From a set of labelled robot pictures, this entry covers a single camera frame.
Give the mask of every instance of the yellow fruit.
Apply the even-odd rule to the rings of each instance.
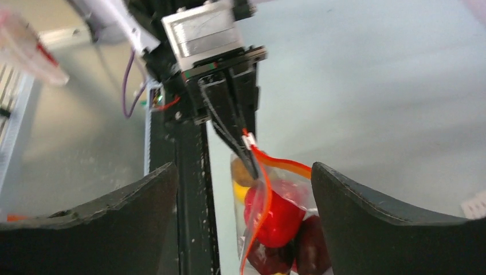
[[[241,203],[245,203],[245,196],[250,187],[239,185],[236,181],[233,181],[233,193],[234,197]]]

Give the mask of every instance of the cable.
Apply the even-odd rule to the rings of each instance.
[[[134,99],[134,102],[132,103],[130,111],[127,111],[127,82],[128,82],[128,76],[130,75],[130,69],[132,68],[132,65],[134,64],[134,61],[135,61],[135,50],[132,49],[131,53],[130,53],[130,59],[128,60],[127,69],[125,70],[125,75],[123,76],[123,84],[122,84],[123,90],[121,92],[121,105],[123,107],[123,114],[125,115],[125,117],[127,119],[129,119],[132,116],[132,114],[134,113],[136,103],[140,99],[140,96],[142,96],[142,93],[143,93],[143,91],[145,91],[145,87],[147,86],[147,76],[145,75],[145,72],[143,70],[142,65],[137,60],[135,63],[138,66],[138,68],[140,69],[144,80],[143,80],[142,87],[140,87],[140,91],[135,96],[135,99]]]
[[[163,106],[157,107],[157,110],[165,111],[165,110],[169,109],[170,107],[174,106],[177,102],[179,102],[180,99],[181,99],[180,96],[175,95],[175,98],[174,98],[173,101],[171,101],[170,103],[167,103]]]

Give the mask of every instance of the red wire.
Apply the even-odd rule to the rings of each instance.
[[[160,110],[160,111],[165,111],[167,109],[169,109],[170,107],[174,106],[174,104],[176,104],[177,102],[179,102],[179,100],[181,99],[180,96],[176,95],[174,100],[170,103],[167,103],[163,106],[160,106],[160,107],[157,107],[157,110]]]

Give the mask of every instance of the screw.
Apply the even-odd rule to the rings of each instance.
[[[257,6],[250,4],[250,14],[254,15],[257,12]]]

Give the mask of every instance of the white plastic part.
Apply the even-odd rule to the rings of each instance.
[[[486,191],[461,204],[464,215],[468,219],[481,219],[486,217]]]
[[[246,149],[251,150],[252,146],[257,147],[257,142],[253,133],[248,133],[248,136],[241,136],[243,143],[245,143]]]
[[[470,9],[472,14],[483,24],[486,25],[486,1],[484,0],[463,0],[464,4]]]
[[[0,62],[25,70],[51,85],[62,86],[69,81],[29,23],[3,6],[0,6]]]
[[[85,25],[39,32],[39,38],[51,52],[92,43],[91,31]]]
[[[137,20],[128,12],[122,0],[91,2],[93,8],[95,8],[96,3],[98,14],[103,13],[107,18],[112,18],[117,22],[138,55],[142,55],[144,50],[151,52],[160,45],[159,40],[138,24]]]

